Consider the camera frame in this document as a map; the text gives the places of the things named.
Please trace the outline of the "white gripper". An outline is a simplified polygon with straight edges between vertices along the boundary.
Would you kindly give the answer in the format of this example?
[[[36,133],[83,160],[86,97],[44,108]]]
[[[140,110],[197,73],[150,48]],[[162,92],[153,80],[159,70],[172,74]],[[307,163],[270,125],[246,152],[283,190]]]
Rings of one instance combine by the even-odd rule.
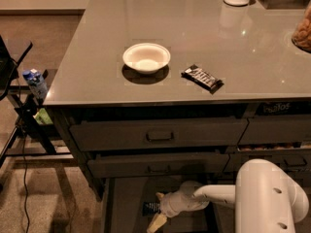
[[[161,214],[155,214],[150,222],[147,233],[156,233],[162,227],[168,217],[177,216],[181,212],[193,212],[205,209],[208,201],[200,201],[193,194],[202,187],[201,183],[187,181],[181,184],[175,192],[163,194],[157,192],[155,196],[159,200]]]

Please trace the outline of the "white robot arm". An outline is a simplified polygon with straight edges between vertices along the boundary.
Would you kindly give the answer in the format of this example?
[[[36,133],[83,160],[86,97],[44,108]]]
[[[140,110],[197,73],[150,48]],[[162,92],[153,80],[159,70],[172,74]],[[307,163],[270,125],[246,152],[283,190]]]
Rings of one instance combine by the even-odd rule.
[[[210,203],[230,207],[235,233],[295,233],[306,218],[309,200],[303,188],[281,168],[264,159],[252,159],[239,169],[234,184],[187,181],[175,192],[158,193],[159,211],[147,228],[156,233],[181,212],[205,209]]]

